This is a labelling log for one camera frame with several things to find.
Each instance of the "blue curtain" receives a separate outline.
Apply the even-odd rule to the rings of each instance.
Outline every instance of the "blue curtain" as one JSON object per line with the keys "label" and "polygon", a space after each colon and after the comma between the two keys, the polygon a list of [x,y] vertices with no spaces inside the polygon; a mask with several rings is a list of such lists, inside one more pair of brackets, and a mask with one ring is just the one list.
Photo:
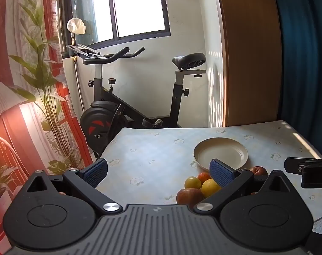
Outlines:
{"label": "blue curtain", "polygon": [[276,0],[283,53],[279,119],[322,151],[322,0]]}

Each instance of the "metal screw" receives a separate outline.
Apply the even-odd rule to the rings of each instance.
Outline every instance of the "metal screw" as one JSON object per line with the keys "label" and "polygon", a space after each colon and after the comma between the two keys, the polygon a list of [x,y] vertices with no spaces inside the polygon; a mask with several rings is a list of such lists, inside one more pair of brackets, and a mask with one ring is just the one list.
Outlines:
{"label": "metal screw", "polygon": [[120,208],[120,205],[115,202],[108,202],[103,205],[103,209],[109,212],[117,211]]}
{"label": "metal screw", "polygon": [[210,203],[202,202],[196,205],[196,208],[200,211],[209,211],[213,209],[213,205],[211,205]]}

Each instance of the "floral tablecloth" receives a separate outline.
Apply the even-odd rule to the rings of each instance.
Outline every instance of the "floral tablecloth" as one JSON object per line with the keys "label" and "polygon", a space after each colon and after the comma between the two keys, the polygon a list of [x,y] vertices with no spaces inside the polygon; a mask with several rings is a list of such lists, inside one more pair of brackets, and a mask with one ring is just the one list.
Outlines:
{"label": "floral tablecloth", "polygon": [[[193,150],[201,141],[226,137],[246,147],[249,159],[245,168],[263,166],[270,173],[284,170],[291,157],[321,157],[284,121],[226,128],[123,128],[106,148],[108,175],[97,186],[123,207],[134,204],[176,204],[177,192],[189,176],[202,172]],[[286,173],[312,212],[322,217],[322,189],[302,189],[301,176]]]}

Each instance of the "apple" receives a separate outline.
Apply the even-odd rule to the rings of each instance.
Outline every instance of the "apple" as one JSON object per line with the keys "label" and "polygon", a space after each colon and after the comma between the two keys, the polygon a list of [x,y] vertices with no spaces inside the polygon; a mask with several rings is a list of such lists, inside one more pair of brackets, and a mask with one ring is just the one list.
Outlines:
{"label": "apple", "polygon": [[255,166],[249,169],[254,175],[268,175],[267,170],[261,166]]}
{"label": "apple", "polygon": [[190,209],[195,204],[203,201],[204,197],[199,189],[182,189],[176,195],[176,202],[179,205],[188,205]]}

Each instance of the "beige plate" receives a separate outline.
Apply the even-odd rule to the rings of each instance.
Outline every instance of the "beige plate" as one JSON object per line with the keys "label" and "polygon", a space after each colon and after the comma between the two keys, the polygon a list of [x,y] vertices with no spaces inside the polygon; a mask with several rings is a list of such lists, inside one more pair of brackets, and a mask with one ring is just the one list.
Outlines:
{"label": "beige plate", "polygon": [[237,170],[247,162],[248,152],[239,142],[218,137],[198,143],[194,149],[194,158],[198,165],[206,171],[209,171],[209,164],[214,158]]}

